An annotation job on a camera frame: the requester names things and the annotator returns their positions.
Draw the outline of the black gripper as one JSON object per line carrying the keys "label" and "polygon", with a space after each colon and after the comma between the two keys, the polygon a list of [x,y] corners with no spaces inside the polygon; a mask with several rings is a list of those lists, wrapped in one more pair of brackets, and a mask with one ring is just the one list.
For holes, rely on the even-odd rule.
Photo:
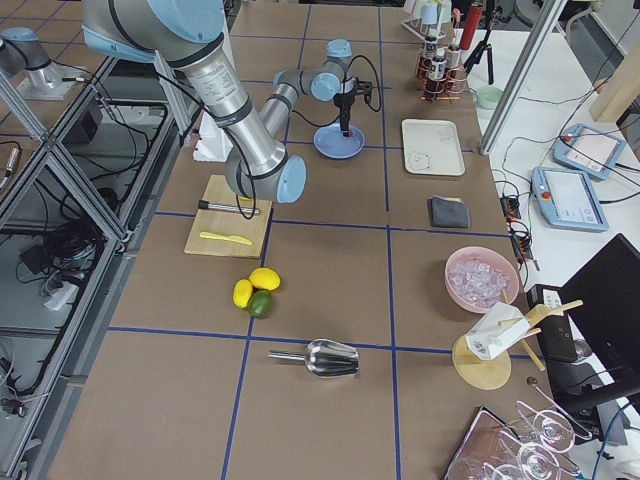
{"label": "black gripper", "polygon": [[357,96],[362,96],[367,106],[372,99],[373,84],[370,81],[351,78],[341,85],[340,91],[333,97],[334,105],[341,116],[341,132],[350,130],[350,112]]}

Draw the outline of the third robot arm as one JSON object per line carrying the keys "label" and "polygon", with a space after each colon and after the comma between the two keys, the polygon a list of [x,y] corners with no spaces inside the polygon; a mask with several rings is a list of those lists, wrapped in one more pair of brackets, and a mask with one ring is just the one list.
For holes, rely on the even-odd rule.
{"label": "third robot arm", "polygon": [[26,73],[17,91],[27,100],[62,101],[74,85],[84,80],[79,69],[56,64],[38,36],[27,27],[11,27],[1,32],[1,72],[9,78]]}

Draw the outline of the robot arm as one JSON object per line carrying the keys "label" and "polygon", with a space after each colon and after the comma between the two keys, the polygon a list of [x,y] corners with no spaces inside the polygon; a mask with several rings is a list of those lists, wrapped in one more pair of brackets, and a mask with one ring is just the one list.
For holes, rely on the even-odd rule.
{"label": "robot arm", "polygon": [[108,56],[151,63],[162,56],[184,73],[204,103],[204,110],[239,153],[225,167],[231,190],[260,200],[292,203],[305,188],[303,159],[276,139],[296,101],[312,95],[340,110],[340,132],[349,136],[350,108],[356,96],[371,98],[373,86],[351,72],[348,41],[327,46],[318,68],[285,70],[274,79],[274,92],[256,109],[223,50],[225,14],[220,1],[87,1],[83,5],[86,44]]}

